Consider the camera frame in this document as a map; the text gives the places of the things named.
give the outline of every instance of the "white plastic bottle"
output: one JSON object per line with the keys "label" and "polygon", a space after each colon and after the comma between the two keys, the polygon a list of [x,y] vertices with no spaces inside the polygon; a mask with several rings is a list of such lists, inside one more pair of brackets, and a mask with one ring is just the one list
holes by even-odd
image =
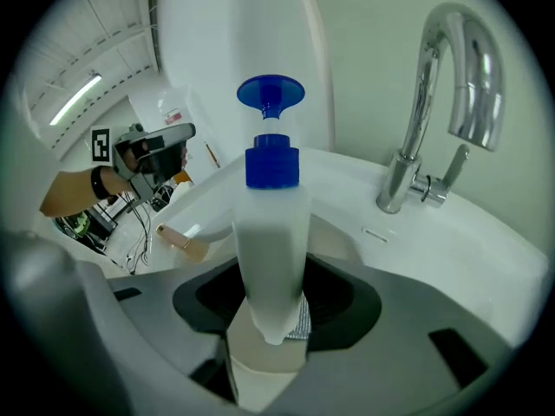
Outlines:
{"label": "white plastic bottle", "polygon": [[[279,118],[303,87],[278,75],[245,82],[238,98]],[[245,188],[233,211],[239,268],[255,326],[279,345],[298,323],[310,223],[310,197],[299,185],[298,149],[289,137],[263,134],[245,151]]]}

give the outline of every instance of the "white sink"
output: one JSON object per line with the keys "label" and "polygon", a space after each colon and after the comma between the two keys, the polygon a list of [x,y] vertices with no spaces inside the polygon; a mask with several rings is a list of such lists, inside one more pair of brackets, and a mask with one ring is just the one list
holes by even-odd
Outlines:
{"label": "white sink", "polygon": [[[436,287],[488,323],[513,347],[529,335],[551,285],[547,258],[508,226],[450,194],[439,209],[408,199],[394,215],[375,198],[386,168],[301,150],[301,183],[312,196],[309,251],[345,258]],[[206,258],[234,256],[230,209],[245,182],[237,159],[162,210],[165,223],[213,242]],[[193,265],[153,236],[150,266]]]}

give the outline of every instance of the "ceiling light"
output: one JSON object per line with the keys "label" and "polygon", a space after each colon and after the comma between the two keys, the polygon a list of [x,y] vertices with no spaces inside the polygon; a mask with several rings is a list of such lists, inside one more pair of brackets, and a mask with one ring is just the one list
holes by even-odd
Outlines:
{"label": "ceiling light", "polygon": [[68,103],[66,103],[63,106],[60,112],[55,115],[55,118],[52,119],[52,121],[50,122],[50,125],[55,125],[56,123],[58,123],[60,119],[63,117],[63,115],[66,114],[69,111],[69,109],[73,107],[75,103],[79,99],[81,99],[84,96],[84,94],[87,91],[89,91],[94,85],[96,85],[96,83],[98,83],[101,79],[102,77],[100,77],[99,75],[95,75],[91,80],[89,80],[87,84],[77,92],[76,95],[74,95],[71,99],[69,99]]}

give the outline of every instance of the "person's arm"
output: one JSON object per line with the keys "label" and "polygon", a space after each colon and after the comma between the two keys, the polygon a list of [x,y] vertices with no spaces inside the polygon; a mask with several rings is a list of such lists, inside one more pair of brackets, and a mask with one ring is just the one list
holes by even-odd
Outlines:
{"label": "person's arm", "polygon": [[[49,188],[41,212],[49,218],[62,218],[85,211],[98,203],[90,182],[93,169],[81,172],[59,172]],[[129,183],[111,167],[101,169],[101,180],[110,194],[130,191]]]}

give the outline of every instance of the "white wall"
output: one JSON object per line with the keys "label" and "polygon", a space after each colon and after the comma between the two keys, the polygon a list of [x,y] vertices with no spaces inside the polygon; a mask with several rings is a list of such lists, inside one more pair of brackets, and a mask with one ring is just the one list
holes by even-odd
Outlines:
{"label": "white wall", "polygon": [[195,125],[203,124],[223,164],[264,131],[260,112],[236,96],[255,75],[300,81],[304,100],[283,112],[280,130],[294,146],[332,148],[333,100],[319,17],[315,0],[158,0],[162,68],[172,87],[188,88]]}
{"label": "white wall", "polygon": [[[94,123],[96,126],[128,127],[133,123],[140,123],[137,114],[131,107],[129,99],[116,103]],[[91,162],[90,128],[83,134],[69,151],[63,156],[62,171],[82,171],[93,166]]]}
{"label": "white wall", "polygon": [[[387,165],[402,145],[413,102],[421,30],[439,3],[477,12],[499,44],[506,113],[495,153],[471,146],[454,191],[491,212],[546,254],[553,248],[553,111],[526,41],[493,0],[317,0],[329,43],[336,150]],[[422,170],[442,176],[460,140],[447,134],[453,61],[443,59]]]}

